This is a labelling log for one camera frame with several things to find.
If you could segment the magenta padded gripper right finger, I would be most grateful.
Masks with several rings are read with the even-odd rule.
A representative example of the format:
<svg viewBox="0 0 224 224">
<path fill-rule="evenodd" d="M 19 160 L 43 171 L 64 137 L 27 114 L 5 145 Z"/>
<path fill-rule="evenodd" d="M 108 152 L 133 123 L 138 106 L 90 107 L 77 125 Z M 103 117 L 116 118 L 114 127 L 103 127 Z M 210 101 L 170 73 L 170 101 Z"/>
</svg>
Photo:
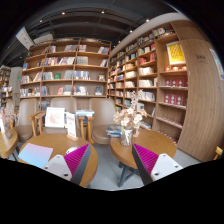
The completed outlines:
<svg viewBox="0 0 224 224">
<path fill-rule="evenodd" d="M 156 153 L 135 143 L 132 144 L 132 155 L 144 185 L 159 180 L 182 169 L 169 155 Z"/>
</svg>

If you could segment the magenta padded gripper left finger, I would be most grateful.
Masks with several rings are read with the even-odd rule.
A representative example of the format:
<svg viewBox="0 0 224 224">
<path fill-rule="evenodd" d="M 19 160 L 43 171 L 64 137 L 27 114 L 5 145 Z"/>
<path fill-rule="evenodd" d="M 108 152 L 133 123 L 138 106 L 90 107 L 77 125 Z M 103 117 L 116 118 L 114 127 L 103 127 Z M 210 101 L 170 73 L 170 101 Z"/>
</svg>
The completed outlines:
<svg viewBox="0 0 224 224">
<path fill-rule="evenodd" d="M 90 155 L 90 145 L 86 144 L 65 156 L 54 156 L 42 169 L 79 185 Z"/>
</svg>

